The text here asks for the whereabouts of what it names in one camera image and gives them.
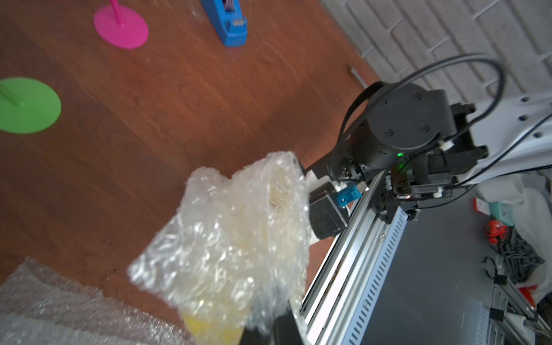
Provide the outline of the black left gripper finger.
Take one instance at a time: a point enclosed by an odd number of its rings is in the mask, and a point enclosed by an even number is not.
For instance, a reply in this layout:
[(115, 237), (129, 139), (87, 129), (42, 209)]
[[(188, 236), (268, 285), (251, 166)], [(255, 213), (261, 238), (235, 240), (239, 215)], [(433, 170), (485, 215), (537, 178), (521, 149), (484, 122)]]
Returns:
[(275, 319), (273, 330), (270, 335), (263, 336), (257, 330), (250, 331), (245, 329), (240, 339), (239, 345), (304, 345), (300, 329), (293, 316), (292, 308), (288, 305), (286, 312)]

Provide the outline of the pink plastic wine glass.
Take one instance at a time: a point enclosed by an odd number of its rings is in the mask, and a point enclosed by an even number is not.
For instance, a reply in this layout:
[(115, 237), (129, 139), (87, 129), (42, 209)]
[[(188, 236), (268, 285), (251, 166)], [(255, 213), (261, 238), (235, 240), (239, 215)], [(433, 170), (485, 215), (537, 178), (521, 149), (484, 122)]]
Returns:
[(93, 24), (103, 40), (122, 49), (141, 47), (149, 37), (149, 27), (144, 18), (117, 0), (100, 8), (93, 17)]

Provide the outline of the yellow plastic wine glass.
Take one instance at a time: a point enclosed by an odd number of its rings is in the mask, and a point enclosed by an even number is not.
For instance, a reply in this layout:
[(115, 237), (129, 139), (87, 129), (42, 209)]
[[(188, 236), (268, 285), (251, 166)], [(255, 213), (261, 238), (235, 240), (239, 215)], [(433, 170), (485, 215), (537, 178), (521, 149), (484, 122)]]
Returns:
[(192, 333), (195, 344), (238, 345), (244, 332), (244, 327), (229, 328), (211, 321), (200, 321), (193, 316), (184, 317), (183, 323)]

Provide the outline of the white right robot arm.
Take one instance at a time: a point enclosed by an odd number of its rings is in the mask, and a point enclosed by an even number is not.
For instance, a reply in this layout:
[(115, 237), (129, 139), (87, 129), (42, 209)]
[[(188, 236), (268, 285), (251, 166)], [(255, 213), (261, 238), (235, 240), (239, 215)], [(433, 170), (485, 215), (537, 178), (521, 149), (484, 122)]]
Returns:
[(307, 169), (309, 202), (345, 209), (381, 172), (386, 206), (550, 166), (550, 93), (463, 104), (443, 90), (376, 82), (347, 110), (336, 147)]

